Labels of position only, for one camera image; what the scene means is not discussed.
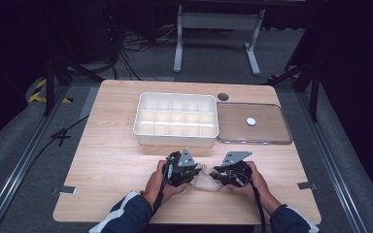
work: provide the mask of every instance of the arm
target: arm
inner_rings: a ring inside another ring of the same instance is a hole
[[[156,166],[156,171],[151,174],[145,188],[148,194],[141,195],[136,191],[129,192],[111,209],[103,221],[89,230],[89,233],[135,233],[142,231],[153,216],[153,203],[159,193],[164,164],[165,161],[160,160]],[[186,187],[187,183],[178,187],[167,184],[163,189],[162,204],[173,195],[183,192]]]
[[[319,232],[320,230],[316,225],[304,218],[296,209],[282,205],[277,198],[269,191],[268,184],[265,179],[256,169],[252,161],[247,164],[253,170],[253,181],[255,187],[260,194],[260,201],[262,208],[271,216],[271,229],[272,232]],[[253,188],[249,183],[243,187],[234,185],[227,185],[229,190],[245,195],[255,204],[255,197]]]

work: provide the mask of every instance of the white plastic container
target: white plastic container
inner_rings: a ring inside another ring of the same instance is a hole
[[[139,144],[211,147],[218,134],[211,95],[143,93],[133,128]]]

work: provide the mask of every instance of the clear plastic lid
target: clear plastic lid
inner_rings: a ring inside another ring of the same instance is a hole
[[[220,143],[292,143],[287,121],[278,105],[218,102],[217,108]]]

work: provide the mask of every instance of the light wood table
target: light wood table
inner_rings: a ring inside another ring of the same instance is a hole
[[[223,92],[228,102],[280,105],[273,87],[218,83],[165,83],[104,81],[95,99],[84,134],[77,148],[65,185],[75,186],[73,195],[61,194],[53,212],[57,221],[98,222],[130,190],[145,189],[159,159],[183,147],[143,146],[133,133],[139,97],[143,92],[209,94]],[[267,180],[271,192],[297,208],[315,224],[321,222],[311,189],[298,188],[307,182],[295,144],[226,145],[188,147],[198,163],[220,166],[228,151],[252,151],[253,160]],[[226,188],[204,191],[189,186],[165,203],[152,223],[260,224],[257,208],[243,196]]]

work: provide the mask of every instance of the sleeve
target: sleeve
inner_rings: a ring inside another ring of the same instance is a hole
[[[129,192],[89,233],[136,233],[144,230],[153,215],[148,200],[136,191]]]
[[[320,232],[320,229],[306,219],[293,207],[280,206],[270,218],[271,229],[274,233]]]

